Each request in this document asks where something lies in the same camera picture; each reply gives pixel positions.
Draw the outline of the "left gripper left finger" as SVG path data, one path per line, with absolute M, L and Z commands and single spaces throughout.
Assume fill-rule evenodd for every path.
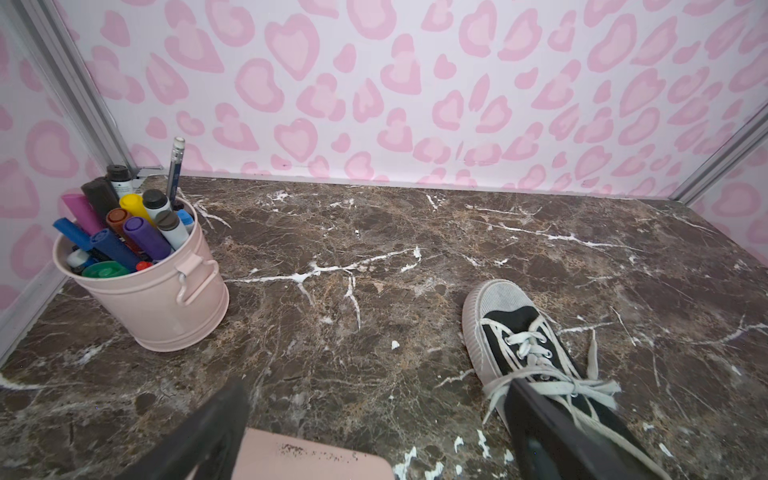
M 230 479 L 249 416 L 244 385 L 228 381 L 119 479 Z

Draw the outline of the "black white sneaker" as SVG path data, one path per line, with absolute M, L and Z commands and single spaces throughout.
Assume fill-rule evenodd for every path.
M 669 475 L 646 452 L 616 414 L 614 380 L 599 377 L 597 341 L 591 340 L 587 369 L 581 371 L 562 346 L 551 319 L 515 283 L 493 279 L 476 286 L 462 312 L 464 343 L 489 400 L 506 428 L 515 417 L 502 406 L 515 380 L 525 381 L 576 431 L 627 462 L 648 479 Z

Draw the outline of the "white shoelace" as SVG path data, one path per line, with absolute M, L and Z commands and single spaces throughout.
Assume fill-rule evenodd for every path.
M 524 380 L 583 433 L 603 440 L 640 466 L 656 474 L 669 475 L 643 449 L 615 414 L 614 395 L 621 391 L 613 380 L 596 377 L 597 344 L 589 350 L 590 373 L 580 374 L 557 335 L 541 314 L 530 320 L 514 320 L 512 312 L 491 311 L 478 321 L 483 392 L 489 410 L 499 412 L 505 399 L 504 387 L 516 379 Z

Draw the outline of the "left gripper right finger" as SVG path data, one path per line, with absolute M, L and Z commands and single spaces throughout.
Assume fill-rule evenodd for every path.
M 503 413 L 524 479 L 656 479 L 606 441 L 580 431 L 524 380 L 504 387 Z

